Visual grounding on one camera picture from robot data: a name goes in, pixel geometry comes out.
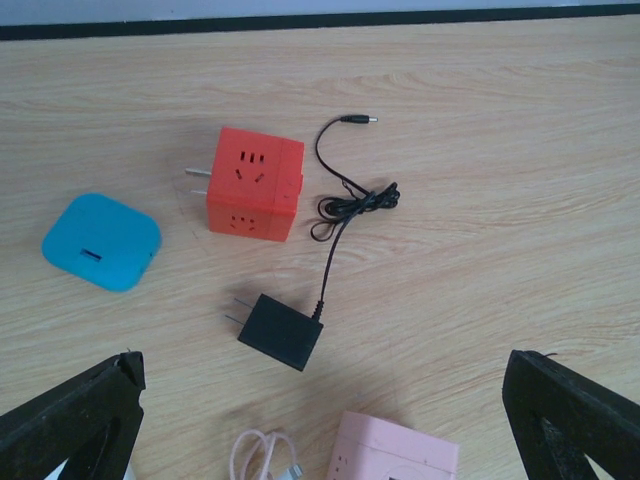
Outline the black power adapter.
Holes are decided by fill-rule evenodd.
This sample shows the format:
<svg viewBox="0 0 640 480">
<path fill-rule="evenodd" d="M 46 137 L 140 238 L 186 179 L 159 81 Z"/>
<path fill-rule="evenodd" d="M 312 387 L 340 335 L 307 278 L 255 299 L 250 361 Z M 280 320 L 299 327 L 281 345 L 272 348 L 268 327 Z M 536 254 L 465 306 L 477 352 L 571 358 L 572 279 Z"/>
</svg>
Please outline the black power adapter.
<svg viewBox="0 0 640 480">
<path fill-rule="evenodd" d="M 320 299 L 311 316 L 261 294 L 254 305 L 235 298 L 235 302 L 250 309 L 237 340 L 299 372 L 302 372 L 324 328 L 320 318 L 324 300 Z"/>
</svg>

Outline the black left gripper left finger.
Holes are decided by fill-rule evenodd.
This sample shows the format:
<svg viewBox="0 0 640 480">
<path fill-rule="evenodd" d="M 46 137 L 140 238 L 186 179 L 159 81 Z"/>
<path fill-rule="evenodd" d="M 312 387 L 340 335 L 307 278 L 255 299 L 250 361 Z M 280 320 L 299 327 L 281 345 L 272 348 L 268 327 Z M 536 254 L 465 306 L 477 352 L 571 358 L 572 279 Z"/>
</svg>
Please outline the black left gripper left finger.
<svg viewBox="0 0 640 480">
<path fill-rule="evenodd" d="M 133 479 L 146 388 L 139 351 L 112 356 L 1 416 L 3 479 Z"/>
</svg>

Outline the blue plug adapter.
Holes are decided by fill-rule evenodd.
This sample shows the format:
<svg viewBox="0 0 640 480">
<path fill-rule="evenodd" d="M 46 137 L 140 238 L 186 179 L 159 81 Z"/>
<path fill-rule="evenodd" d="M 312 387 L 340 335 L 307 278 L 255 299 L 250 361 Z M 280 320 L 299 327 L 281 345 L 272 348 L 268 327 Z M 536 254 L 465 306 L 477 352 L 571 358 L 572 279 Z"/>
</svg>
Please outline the blue plug adapter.
<svg viewBox="0 0 640 480">
<path fill-rule="evenodd" d="M 53 266 L 111 292 L 135 287 L 162 244 L 147 214 L 100 193 L 76 197 L 44 237 Z"/>
</svg>

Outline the red cube socket adapter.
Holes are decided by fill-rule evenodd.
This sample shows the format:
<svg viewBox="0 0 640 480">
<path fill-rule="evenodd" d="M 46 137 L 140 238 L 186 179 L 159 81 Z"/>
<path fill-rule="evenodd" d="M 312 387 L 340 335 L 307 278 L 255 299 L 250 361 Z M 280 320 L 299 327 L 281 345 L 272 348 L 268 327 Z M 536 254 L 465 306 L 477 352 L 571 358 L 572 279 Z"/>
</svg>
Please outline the red cube socket adapter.
<svg viewBox="0 0 640 480">
<path fill-rule="evenodd" d="M 209 230 L 286 241 L 303 188 L 304 152 L 296 140 L 222 128 L 211 169 L 185 170 L 208 180 L 202 194 Z"/>
</svg>

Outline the pink cube socket adapter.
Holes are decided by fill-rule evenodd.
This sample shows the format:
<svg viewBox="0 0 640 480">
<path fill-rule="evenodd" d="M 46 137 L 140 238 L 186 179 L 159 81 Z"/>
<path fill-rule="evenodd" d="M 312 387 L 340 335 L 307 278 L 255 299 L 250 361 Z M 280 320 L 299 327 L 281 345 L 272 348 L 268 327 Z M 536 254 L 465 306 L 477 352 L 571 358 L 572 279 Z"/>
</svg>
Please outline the pink cube socket adapter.
<svg viewBox="0 0 640 480">
<path fill-rule="evenodd" d="M 455 479 L 459 446 L 397 423 L 345 412 L 327 480 Z"/>
</svg>

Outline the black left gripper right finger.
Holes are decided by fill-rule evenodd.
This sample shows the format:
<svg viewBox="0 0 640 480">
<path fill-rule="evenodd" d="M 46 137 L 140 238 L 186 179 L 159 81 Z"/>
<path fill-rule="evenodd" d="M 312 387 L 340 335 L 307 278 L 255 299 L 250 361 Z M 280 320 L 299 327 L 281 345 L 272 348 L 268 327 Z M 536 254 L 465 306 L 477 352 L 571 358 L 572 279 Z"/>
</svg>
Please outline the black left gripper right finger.
<svg viewBox="0 0 640 480">
<path fill-rule="evenodd" d="M 536 351 L 511 352 L 502 401 L 530 479 L 639 477 L 639 405 Z"/>
</svg>

